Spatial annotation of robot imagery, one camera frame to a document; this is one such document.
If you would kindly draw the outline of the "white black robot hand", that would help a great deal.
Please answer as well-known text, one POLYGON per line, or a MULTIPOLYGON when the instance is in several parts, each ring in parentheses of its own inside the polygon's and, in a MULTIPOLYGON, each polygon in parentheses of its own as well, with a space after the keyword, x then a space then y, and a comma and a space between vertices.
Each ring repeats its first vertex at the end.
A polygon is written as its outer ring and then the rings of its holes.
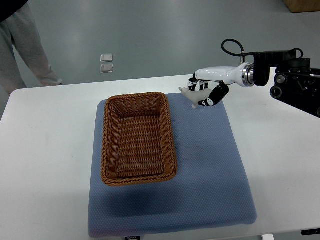
POLYGON ((191 91, 211 89, 209 97, 198 104, 212 107, 229 93, 229 85, 232 84, 245 88, 252 87, 254 85, 253 64, 242 63, 237 67, 220 66, 199 69, 188 80, 187 89, 191 91))

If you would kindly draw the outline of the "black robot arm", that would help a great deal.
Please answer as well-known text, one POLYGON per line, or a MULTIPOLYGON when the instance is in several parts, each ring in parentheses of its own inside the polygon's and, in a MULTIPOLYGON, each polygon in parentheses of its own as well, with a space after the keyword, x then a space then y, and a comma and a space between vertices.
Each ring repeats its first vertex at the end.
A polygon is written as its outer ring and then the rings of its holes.
POLYGON ((311 59, 305 58, 301 49, 245 52, 235 39, 224 40, 221 49, 239 57, 242 63, 246 56, 253 56, 253 63, 244 68, 242 80, 246 85, 266 86, 271 68, 275 68, 271 97, 317 118, 320 116, 320 70, 311 67, 311 59))

